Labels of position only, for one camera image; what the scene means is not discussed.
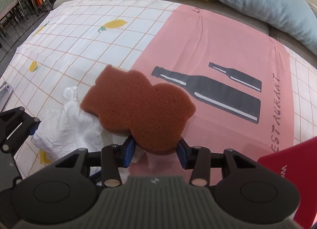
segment white plastic bag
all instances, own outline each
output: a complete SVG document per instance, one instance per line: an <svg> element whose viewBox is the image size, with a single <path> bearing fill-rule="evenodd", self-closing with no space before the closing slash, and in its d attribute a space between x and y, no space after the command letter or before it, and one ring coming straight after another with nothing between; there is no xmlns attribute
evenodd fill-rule
<svg viewBox="0 0 317 229"><path fill-rule="evenodd" d="M118 136L104 130L99 119L80 108L77 87L66 88L62 95L62 109L48 109L31 141L56 161L78 148L89 152L101 151L110 144L122 145L127 137ZM137 162L144 151L136 147L132 162ZM92 168L90 174L99 169ZM122 182L129 175L128 168L119 168Z"/></svg>

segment lemon print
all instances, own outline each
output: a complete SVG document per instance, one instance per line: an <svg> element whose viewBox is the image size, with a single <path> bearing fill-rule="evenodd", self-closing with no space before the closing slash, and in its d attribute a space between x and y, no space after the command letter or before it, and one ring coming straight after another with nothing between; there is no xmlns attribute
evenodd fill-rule
<svg viewBox="0 0 317 229"><path fill-rule="evenodd" d="M52 161L50 161L47 156L46 156L46 152L43 150L39 150L39 156L40 156L40 164L51 164Z"/></svg>
<svg viewBox="0 0 317 229"><path fill-rule="evenodd" d="M39 69L39 65L38 65L37 61L33 61L32 64L30 65L29 71L34 72L37 69Z"/></svg>
<svg viewBox="0 0 317 229"><path fill-rule="evenodd" d="M121 26L124 26L125 24L127 24L128 22L124 21L124 20L113 20L111 22L105 23L103 26L101 26L98 29L98 32L101 33L101 31L106 31L107 29L115 29L115 28L119 28Z"/></svg>
<svg viewBox="0 0 317 229"><path fill-rule="evenodd" d="M43 26L41 26L39 29L38 29L38 31L33 35L33 36L35 36L35 35L37 35L41 30L43 30L44 28L45 28L45 26L47 26L48 25L48 22L46 23L46 24L44 24Z"/></svg>

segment circular cap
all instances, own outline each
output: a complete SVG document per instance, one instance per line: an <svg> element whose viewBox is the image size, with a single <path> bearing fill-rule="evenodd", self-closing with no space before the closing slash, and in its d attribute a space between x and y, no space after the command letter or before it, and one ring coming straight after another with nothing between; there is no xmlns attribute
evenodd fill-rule
<svg viewBox="0 0 317 229"><path fill-rule="evenodd" d="M51 225L80 217L96 199L96 186L81 173L48 166L17 184L11 203L21 219Z"/></svg>
<svg viewBox="0 0 317 229"><path fill-rule="evenodd" d="M2 149L4 151L8 151L9 150L9 146L7 144L3 144Z"/></svg>
<svg viewBox="0 0 317 229"><path fill-rule="evenodd" d="M281 222L299 206L296 187L260 166L231 168L230 174L214 187L213 195L226 213L252 224Z"/></svg>
<svg viewBox="0 0 317 229"><path fill-rule="evenodd" d="M104 182L107 187L117 187L120 185L120 182L117 179L108 179Z"/></svg>
<svg viewBox="0 0 317 229"><path fill-rule="evenodd" d="M64 200L70 193L70 188L63 182L44 182L34 189L34 197L44 203L56 203Z"/></svg>
<svg viewBox="0 0 317 229"><path fill-rule="evenodd" d="M202 178L196 178L196 179L191 181L191 184L194 186L203 187L207 184L207 181L205 179L202 179Z"/></svg>
<svg viewBox="0 0 317 229"><path fill-rule="evenodd" d="M249 182L241 187L241 194L256 203L268 203L277 197L277 189L266 182Z"/></svg>

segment floor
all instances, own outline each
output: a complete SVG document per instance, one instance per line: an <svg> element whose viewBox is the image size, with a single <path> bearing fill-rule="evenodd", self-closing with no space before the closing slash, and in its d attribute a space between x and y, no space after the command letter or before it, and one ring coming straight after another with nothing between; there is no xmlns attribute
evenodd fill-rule
<svg viewBox="0 0 317 229"><path fill-rule="evenodd" d="M48 14L48 11L43 11L42 13L39 13L39 16L36 16L36 14L28 12L28 21L20 21L20 24L16 24L12 21L14 26L12 26L9 22L4 24L8 36L4 37L2 35L2 38L0 38L0 43L2 44L2 48L0 48L0 76L3 75L12 60L12 57L16 52L16 48L18 48L27 39L27 37L34 32ZM26 178L44 167L44 165L40 164L38 153L39 149L31 142L30 137L16 153L15 160L22 178Z"/></svg>
<svg viewBox="0 0 317 229"><path fill-rule="evenodd" d="M15 21L12 21L14 26L8 22L4 24L9 36L4 37L2 35L2 38L0 38L0 43L2 45L2 48L0 48L0 76L2 76L7 69L16 48L29 37L48 14L48 11L44 11L39 13L39 16L37 17L36 14L30 14L29 11L27 11L28 21L20 21L19 25L17 25Z"/></svg>

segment light blue pillow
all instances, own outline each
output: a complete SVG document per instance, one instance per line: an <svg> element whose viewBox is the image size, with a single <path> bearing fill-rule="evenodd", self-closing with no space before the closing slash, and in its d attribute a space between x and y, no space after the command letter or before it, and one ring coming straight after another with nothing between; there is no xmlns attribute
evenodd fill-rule
<svg viewBox="0 0 317 229"><path fill-rule="evenodd" d="M317 18L305 0L219 0L287 32L317 55Z"/></svg>

